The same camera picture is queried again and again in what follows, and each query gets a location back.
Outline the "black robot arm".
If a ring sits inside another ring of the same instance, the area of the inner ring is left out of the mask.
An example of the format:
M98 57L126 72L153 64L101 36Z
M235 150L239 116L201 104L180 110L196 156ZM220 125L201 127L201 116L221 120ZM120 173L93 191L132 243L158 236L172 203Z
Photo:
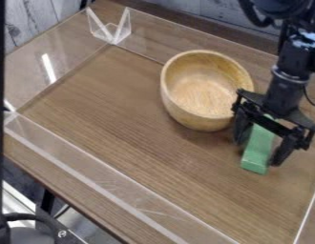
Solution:
M248 20L260 28L282 22L278 61L264 93L240 89L232 105L235 141L247 141L251 127L262 126L282 138L271 157L280 166L295 150L310 148L315 122L303 114L307 86L315 75L315 0L239 0Z

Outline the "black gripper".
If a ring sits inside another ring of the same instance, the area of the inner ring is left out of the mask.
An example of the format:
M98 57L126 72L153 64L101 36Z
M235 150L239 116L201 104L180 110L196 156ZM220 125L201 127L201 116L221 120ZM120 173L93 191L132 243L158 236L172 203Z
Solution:
M307 150L315 137L315 122L294 109L287 115L263 108L266 95L240 89L238 100L232 105L235 115L234 139L243 145L251 135L255 124L264 127L283 138L271 158L271 165L279 167L292 154L294 150Z

